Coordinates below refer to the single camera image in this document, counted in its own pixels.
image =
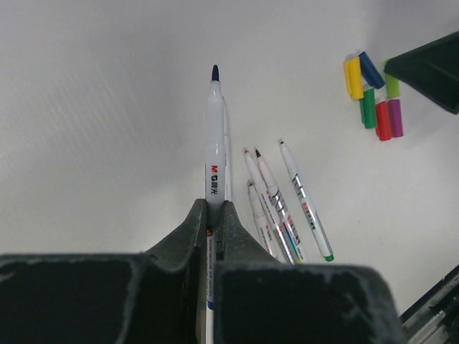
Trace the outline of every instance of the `m&g logo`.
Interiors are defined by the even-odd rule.
[[[218,166],[212,165],[210,168],[211,177],[210,180],[212,181],[210,184],[210,194],[217,195],[218,194]]]

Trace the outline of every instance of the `tabletop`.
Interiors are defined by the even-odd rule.
[[[14,1],[0,11],[0,252],[139,252],[204,197],[212,65],[228,105],[234,203],[255,230],[243,147],[270,164],[313,263],[290,146],[335,251],[388,282],[399,312],[457,263],[459,121],[402,85],[381,142],[346,93],[459,30],[453,0]]]

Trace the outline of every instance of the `purple marker cap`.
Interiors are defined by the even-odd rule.
[[[393,138],[403,136],[402,110],[400,108],[400,99],[391,99],[387,102],[389,110],[390,128]]]

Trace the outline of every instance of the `red marker cap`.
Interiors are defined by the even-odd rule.
[[[376,117],[378,121],[377,135],[381,141],[387,141],[392,138],[390,130],[389,111],[385,101],[376,104]]]

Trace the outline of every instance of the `white marker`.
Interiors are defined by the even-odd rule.
[[[224,146],[225,151],[225,183],[224,183],[224,199],[232,202],[232,156],[231,156],[231,143],[230,143],[230,129],[228,128],[228,106],[226,100],[223,98],[223,133],[224,133]]]
[[[252,207],[253,219],[255,220],[255,225],[257,226],[260,243],[262,243],[262,246],[269,254],[271,254],[274,258],[277,258],[278,253],[275,250],[273,236],[271,235],[271,226],[268,223],[268,219],[266,219],[265,212],[263,211],[263,207],[252,181],[249,182],[249,200]]]
[[[247,149],[244,149],[244,159],[245,165],[247,166],[247,169],[250,173],[250,178],[253,181],[253,186],[257,191],[258,198],[261,201],[263,210],[265,211],[266,216],[268,217],[268,222],[276,234],[276,238],[278,239],[280,248],[282,249],[285,258],[287,259],[287,262],[295,264],[295,250],[291,246],[287,231],[283,228],[277,211],[271,204],[270,194],[268,192],[268,188],[266,187],[265,182],[263,181],[263,177],[261,176],[260,170],[258,169],[257,165],[255,164],[252,156],[250,155]]]
[[[275,182],[274,176],[271,173],[270,167],[266,163],[266,160],[261,156],[258,149],[255,149],[255,154],[257,155],[258,165],[260,167],[260,172],[265,179],[266,186],[270,193],[271,204],[274,206],[275,210],[278,212],[280,219],[284,228],[287,229],[290,243],[295,249],[296,261],[299,263],[309,262],[308,256],[306,255],[306,250],[301,244],[301,239],[298,236],[295,225],[293,224],[292,217],[287,209],[287,204],[285,204],[284,198],[280,193],[279,187]]]
[[[218,67],[212,70],[206,117],[206,202],[207,202],[207,306],[213,309],[216,239],[214,226],[224,202],[223,97]]]
[[[334,259],[333,251],[331,250],[330,243],[328,242],[325,231],[323,230],[321,220],[318,217],[316,208],[309,196],[309,192],[306,190],[306,186],[301,181],[300,171],[298,170],[296,162],[293,159],[287,145],[283,141],[280,141],[280,153],[282,154],[285,167],[287,167],[293,187],[295,188],[298,199],[300,200],[301,207],[306,215],[306,220],[313,232],[318,249],[321,251],[325,260],[327,262],[331,262]]]

